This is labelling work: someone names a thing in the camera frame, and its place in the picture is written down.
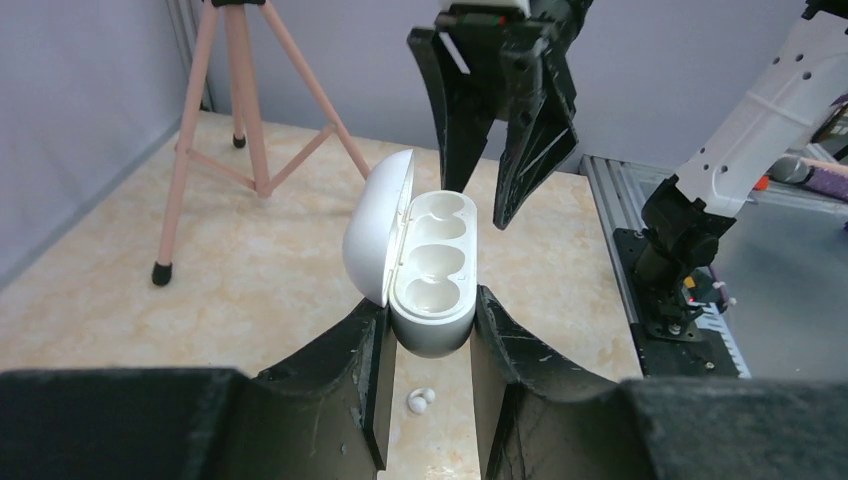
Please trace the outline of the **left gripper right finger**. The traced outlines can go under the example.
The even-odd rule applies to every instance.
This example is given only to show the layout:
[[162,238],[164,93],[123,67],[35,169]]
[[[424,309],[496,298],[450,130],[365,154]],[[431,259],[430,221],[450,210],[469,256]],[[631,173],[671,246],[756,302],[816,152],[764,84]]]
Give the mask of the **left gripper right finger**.
[[561,355],[479,286],[470,337],[485,479],[843,479],[843,382],[614,382]]

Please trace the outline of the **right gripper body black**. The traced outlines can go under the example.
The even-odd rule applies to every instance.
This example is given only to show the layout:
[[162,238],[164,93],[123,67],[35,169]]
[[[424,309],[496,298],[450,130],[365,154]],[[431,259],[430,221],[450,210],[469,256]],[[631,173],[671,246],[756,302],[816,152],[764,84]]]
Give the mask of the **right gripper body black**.
[[433,27],[454,54],[456,84],[480,109],[508,122],[548,109],[570,123],[576,87],[566,54],[583,29],[591,1],[442,1]]

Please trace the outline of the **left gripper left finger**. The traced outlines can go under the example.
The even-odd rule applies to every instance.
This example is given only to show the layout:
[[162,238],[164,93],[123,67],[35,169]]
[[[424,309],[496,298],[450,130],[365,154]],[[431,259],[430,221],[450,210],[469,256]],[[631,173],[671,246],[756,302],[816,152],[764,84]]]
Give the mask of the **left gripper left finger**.
[[389,311],[343,320],[249,377],[234,368],[1,375],[5,479],[374,479],[388,463]]

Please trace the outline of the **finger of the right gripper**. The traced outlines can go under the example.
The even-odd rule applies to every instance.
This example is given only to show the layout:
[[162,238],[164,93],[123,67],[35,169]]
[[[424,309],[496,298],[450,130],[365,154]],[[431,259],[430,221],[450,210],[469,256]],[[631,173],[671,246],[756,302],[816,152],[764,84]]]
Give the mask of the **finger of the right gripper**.
[[506,26],[414,27],[407,45],[430,101],[440,154],[441,188],[461,192],[508,100],[501,50]]
[[544,39],[500,51],[507,137],[499,160],[493,224],[504,230],[527,198],[575,150],[576,88],[565,50]]

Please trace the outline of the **white earbud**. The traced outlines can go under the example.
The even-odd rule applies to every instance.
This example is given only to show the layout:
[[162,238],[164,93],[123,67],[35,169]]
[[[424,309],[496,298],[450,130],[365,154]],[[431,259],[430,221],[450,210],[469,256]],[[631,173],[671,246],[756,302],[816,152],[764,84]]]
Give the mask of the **white earbud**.
[[436,394],[432,388],[423,387],[410,392],[406,397],[406,405],[410,412],[422,415],[435,401]]

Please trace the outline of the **white earbud case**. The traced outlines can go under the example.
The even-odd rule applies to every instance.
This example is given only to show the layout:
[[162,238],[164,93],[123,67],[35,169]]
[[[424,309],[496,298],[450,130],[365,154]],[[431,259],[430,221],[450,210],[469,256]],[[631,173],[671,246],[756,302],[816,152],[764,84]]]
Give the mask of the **white earbud case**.
[[477,297],[478,209],[450,190],[415,195],[414,152],[370,172],[342,243],[348,278],[386,307],[406,350],[441,358],[468,339]]

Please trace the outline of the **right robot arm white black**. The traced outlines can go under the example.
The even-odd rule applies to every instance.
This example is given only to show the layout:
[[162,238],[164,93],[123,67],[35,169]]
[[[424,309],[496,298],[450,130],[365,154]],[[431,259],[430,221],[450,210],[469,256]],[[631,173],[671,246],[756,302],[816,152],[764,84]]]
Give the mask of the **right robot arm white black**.
[[[466,187],[493,123],[507,125],[493,223],[505,229],[577,146],[566,53],[586,1],[446,1],[407,44],[429,98],[441,185]],[[715,258],[749,193],[847,91],[847,5],[810,1],[778,54],[719,128],[644,204],[646,244],[626,275],[650,336],[693,341],[683,281]]]

